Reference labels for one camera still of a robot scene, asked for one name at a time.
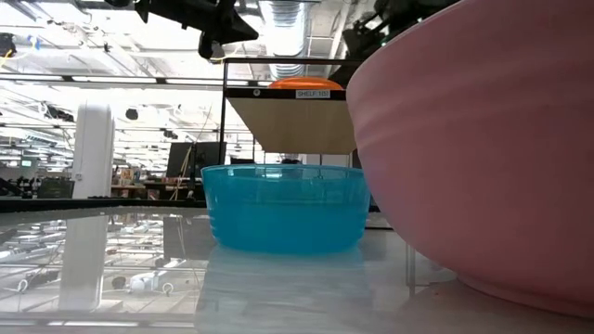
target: blue plastic bowl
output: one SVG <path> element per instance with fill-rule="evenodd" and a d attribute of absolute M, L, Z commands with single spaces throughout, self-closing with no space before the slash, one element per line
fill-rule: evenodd
<path fill-rule="evenodd" d="M 363 237 L 369 191 L 357 169 L 231 165 L 202 169 L 214 237 L 245 251 L 343 251 Z"/>

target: glass table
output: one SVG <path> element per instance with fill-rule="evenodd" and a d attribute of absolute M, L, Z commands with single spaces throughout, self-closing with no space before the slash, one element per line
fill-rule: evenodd
<path fill-rule="evenodd" d="M 85 224 L 103 224 L 105 235 L 72 234 Z M 467 288 L 385 228 L 379 213 L 368 226 L 356 249 L 303 257 L 221 247 L 203 209 L 0 214 L 0 331 L 594 332 L 589 320 Z M 95 246 L 85 238 L 105 240 L 91 267 L 85 256 Z M 65 301 L 82 298 L 77 289 L 94 291 L 97 305 L 72 309 Z"/>

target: pink bowl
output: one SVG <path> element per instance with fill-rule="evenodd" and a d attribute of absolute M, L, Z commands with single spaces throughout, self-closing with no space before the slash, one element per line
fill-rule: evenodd
<path fill-rule="evenodd" d="M 594 1 L 466 0 L 347 98 L 395 230 L 470 286 L 594 317 Z"/>

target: blue bowl rim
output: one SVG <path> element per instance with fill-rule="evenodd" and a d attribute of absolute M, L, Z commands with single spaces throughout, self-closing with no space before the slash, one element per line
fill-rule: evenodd
<path fill-rule="evenodd" d="M 330 170 L 330 171 L 342 171 L 349 173 L 360 173 L 363 174 L 362 169 L 352 167 L 341 167 L 341 166 L 326 166 L 326 165 L 314 165 L 314 164 L 282 164 L 282 163 L 247 163 L 247 164 L 235 164 L 235 165 L 216 165 L 202 168 L 203 172 L 216 171 L 216 170 L 234 170 L 234 169 L 245 169 L 245 168 L 284 168 L 284 169 L 308 169 L 308 170 Z"/>

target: shelf label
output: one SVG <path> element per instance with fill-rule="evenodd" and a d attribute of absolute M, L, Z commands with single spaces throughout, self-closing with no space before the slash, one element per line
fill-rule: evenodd
<path fill-rule="evenodd" d="M 329 89 L 322 89 L 322 90 L 297 90 L 296 97 L 297 98 L 330 98 L 330 90 Z"/>

